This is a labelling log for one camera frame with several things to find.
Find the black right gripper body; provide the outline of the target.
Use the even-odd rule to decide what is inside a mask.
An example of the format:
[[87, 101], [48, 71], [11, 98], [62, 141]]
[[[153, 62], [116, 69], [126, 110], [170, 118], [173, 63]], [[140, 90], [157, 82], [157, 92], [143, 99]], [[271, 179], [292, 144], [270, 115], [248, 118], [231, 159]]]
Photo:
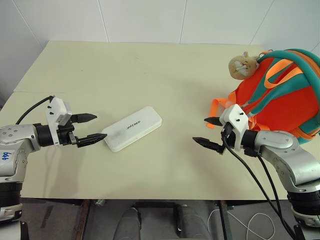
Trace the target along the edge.
[[227, 122], [222, 131], [221, 131], [221, 140], [222, 145], [219, 147], [219, 150], [217, 151], [219, 154], [223, 155], [225, 149], [232, 149], [234, 148], [234, 127]]

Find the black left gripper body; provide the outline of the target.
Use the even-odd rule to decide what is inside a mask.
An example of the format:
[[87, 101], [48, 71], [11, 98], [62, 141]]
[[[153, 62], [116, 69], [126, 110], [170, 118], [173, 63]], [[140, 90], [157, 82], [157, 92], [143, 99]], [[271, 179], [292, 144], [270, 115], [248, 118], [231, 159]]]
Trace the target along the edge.
[[57, 136], [60, 145], [75, 145], [77, 138], [74, 136], [73, 131], [75, 127], [71, 121], [68, 121], [65, 125], [58, 125]]

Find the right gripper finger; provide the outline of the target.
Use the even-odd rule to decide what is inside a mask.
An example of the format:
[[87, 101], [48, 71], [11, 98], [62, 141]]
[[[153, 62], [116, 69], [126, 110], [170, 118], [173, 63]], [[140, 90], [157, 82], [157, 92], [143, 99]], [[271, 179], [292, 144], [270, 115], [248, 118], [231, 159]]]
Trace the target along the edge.
[[220, 118], [217, 116], [211, 116], [204, 119], [205, 122], [207, 122], [208, 127], [214, 127], [214, 126], [222, 126], [223, 124], [220, 122]]
[[216, 152], [220, 152], [222, 149], [222, 146], [219, 145], [218, 143], [211, 142], [209, 139], [204, 138], [204, 137], [193, 137], [192, 138], [196, 143], [201, 145], [204, 148], [214, 150]]

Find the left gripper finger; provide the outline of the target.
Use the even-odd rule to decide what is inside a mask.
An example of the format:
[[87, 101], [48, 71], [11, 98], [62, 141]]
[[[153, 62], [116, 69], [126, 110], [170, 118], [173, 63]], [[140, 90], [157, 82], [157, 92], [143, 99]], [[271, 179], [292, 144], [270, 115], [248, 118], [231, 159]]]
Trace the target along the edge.
[[85, 123], [96, 119], [97, 116], [91, 113], [79, 113], [71, 116], [72, 123]]
[[78, 148], [86, 147], [102, 141], [105, 137], [107, 137], [106, 133], [94, 133], [83, 138], [76, 137], [76, 145]]

